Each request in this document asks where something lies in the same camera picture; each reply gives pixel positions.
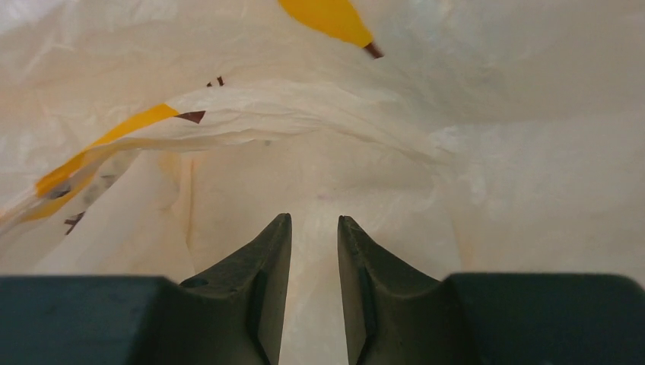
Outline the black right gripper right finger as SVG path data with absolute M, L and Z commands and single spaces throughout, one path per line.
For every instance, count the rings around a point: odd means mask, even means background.
M 642 364 L 644 291 L 620 275 L 437 280 L 338 219 L 351 364 Z

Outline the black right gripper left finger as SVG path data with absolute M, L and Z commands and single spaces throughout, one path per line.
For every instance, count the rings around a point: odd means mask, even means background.
M 3 364 L 277 364 L 292 221 L 180 283 L 159 276 L 1 279 Z

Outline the translucent orange plastic bag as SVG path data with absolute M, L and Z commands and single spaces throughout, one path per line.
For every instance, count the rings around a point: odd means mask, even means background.
M 437 278 L 644 282 L 642 1 L 3 1 L 1 272 L 181 281 L 287 212 L 282 364 L 345 364 L 338 217 Z

